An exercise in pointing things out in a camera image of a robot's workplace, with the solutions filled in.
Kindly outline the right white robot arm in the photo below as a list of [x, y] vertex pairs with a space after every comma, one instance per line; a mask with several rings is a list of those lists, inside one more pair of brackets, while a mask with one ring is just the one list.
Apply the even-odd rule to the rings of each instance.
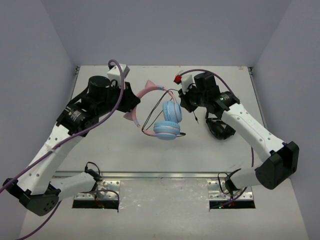
[[220, 76], [216, 73], [197, 69], [198, 74], [192, 76], [192, 72], [180, 72], [173, 80], [181, 85], [178, 91], [181, 107], [190, 113], [198, 107], [206, 108], [209, 114], [234, 129], [262, 162], [257, 167], [239, 168], [225, 177], [230, 195], [257, 185], [273, 190], [297, 171], [300, 149], [294, 141], [285, 142], [268, 131], [250, 115], [231, 88], [221, 92], [216, 83]]

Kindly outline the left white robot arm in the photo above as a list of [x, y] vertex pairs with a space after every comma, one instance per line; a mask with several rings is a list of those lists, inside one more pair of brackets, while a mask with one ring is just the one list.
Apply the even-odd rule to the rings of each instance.
[[65, 180], [53, 181], [52, 178], [69, 152], [97, 127], [100, 117], [109, 117], [115, 111], [128, 113], [139, 103], [129, 82], [121, 86], [115, 79], [90, 77], [86, 88], [73, 97], [59, 115], [36, 157], [17, 177], [7, 178], [2, 189], [38, 216], [48, 214], [65, 198], [93, 191], [102, 176], [88, 167]]

